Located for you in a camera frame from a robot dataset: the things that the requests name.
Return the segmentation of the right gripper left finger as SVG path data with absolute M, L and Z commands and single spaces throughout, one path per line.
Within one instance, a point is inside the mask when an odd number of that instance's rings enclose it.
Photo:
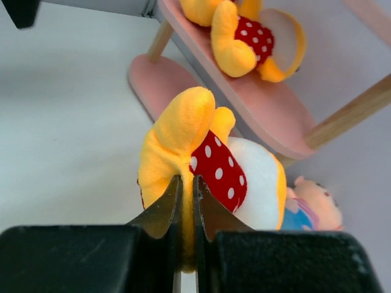
M 180 292 L 181 201 L 180 176 L 164 193 L 128 224 L 137 229 L 132 248 L 130 292 Z

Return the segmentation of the small baby doll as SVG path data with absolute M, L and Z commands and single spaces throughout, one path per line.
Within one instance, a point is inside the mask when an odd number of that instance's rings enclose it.
M 320 183 L 296 178 L 287 189 L 281 230 L 341 231 L 343 216 L 337 202 Z

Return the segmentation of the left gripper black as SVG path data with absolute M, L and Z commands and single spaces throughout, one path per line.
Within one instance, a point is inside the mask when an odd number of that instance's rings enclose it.
M 1 2 L 17 29 L 27 29 L 34 25 L 41 0 L 2 0 Z

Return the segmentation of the yellow plush dotted dress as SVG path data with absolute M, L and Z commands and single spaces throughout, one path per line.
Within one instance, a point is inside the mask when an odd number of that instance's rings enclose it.
M 235 116 L 217 107 L 212 92 L 197 86 L 178 94 L 146 134 L 137 182 L 151 206 L 173 176 L 183 182 L 182 264 L 195 271 L 193 181 L 201 176 L 211 194 L 256 230 L 279 230 L 287 199 L 285 170 L 275 155 L 251 140 L 232 137 Z
M 263 1 L 181 1 L 185 17 L 210 28 L 213 57 L 232 78 L 257 71 L 281 82 L 298 71 L 307 49 L 304 29 L 290 14 Z

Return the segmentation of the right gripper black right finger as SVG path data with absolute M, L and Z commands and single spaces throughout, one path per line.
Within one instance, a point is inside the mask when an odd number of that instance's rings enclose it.
M 224 275 L 228 262 L 221 255 L 226 245 L 214 238 L 218 233 L 248 233 L 253 229 L 213 196 L 200 175 L 193 180 L 193 218 L 197 291 L 231 292 L 228 277 Z

